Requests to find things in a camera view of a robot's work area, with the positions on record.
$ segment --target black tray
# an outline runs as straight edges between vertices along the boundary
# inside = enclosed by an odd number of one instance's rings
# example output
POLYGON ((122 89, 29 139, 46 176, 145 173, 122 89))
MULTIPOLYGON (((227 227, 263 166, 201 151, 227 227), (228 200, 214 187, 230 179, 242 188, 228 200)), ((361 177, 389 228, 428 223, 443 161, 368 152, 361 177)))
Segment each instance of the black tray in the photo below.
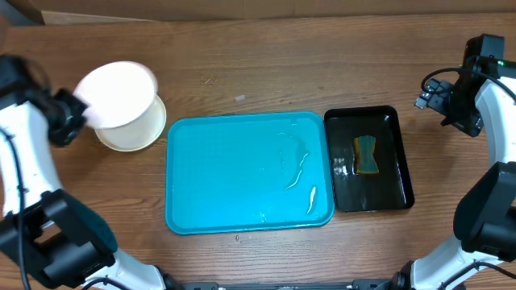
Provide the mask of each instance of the black tray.
POLYGON ((335 203, 344 212, 408 209, 414 204, 396 110, 391 106, 333 109, 324 114, 335 203), (379 173, 355 174, 353 139, 377 139, 379 173))

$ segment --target blue tray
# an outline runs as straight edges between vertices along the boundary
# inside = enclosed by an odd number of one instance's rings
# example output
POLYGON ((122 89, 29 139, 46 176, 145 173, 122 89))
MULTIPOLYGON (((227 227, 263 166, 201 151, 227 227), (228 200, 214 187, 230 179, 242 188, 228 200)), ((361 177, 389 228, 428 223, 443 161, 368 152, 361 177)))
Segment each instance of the blue tray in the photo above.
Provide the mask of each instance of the blue tray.
POLYGON ((174 232, 321 226, 334 212, 317 114, 185 118, 170 128, 165 220, 174 232))

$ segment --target tray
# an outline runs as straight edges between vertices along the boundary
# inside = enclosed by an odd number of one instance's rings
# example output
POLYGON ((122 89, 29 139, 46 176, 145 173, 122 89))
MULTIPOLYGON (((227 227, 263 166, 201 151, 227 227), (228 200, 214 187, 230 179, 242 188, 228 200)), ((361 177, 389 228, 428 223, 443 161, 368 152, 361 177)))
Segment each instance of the tray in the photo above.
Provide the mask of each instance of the tray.
POLYGON ((170 128, 165 220, 172 231, 321 226, 334 212, 317 114, 185 118, 170 128))
POLYGON ((408 209, 414 192, 396 110, 391 106, 333 109, 324 115, 335 204, 344 212, 408 209), (376 138, 379 173, 355 173, 353 139, 376 138))

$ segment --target green sponge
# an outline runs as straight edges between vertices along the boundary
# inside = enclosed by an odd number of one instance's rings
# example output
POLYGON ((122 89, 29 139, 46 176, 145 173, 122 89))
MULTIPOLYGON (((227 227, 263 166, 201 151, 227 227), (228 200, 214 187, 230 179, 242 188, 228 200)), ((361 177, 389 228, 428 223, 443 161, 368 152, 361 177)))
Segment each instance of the green sponge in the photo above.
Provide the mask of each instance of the green sponge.
POLYGON ((377 174, 380 172, 377 162, 372 154, 374 153, 377 139, 372 136, 360 136, 353 140, 355 150, 355 166, 358 174, 377 174))

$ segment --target tabletop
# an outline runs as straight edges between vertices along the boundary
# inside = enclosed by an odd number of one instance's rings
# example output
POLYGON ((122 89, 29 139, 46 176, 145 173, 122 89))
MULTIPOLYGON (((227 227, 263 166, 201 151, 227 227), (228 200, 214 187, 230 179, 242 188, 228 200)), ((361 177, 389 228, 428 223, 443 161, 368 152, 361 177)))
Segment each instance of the tabletop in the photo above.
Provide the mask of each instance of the tabletop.
MULTIPOLYGON (((122 153, 84 130, 70 146, 52 149, 65 189, 106 219, 126 252, 185 282, 339 282, 390 278, 452 234, 457 203, 489 168, 485 135, 441 127, 442 116, 414 101, 421 80, 461 64, 466 41, 481 33, 505 36, 505 58, 516 60, 515 28, 516 14, 26 27, 8 31, 3 51, 38 61, 54 88, 73 90, 87 72, 116 60, 156 74, 168 114, 157 143, 122 153), (180 236, 165 224, 166 131, 179 118, 291 110, 323 116, 374 105, 398 112, 412 209, 336 212, 318 228, 232 234, 180 236)), ((3 255, 0 284, 22 287, 19 269, 3 255)), ((492 270, 467 282, 471 289, 515 285, 492 270)))

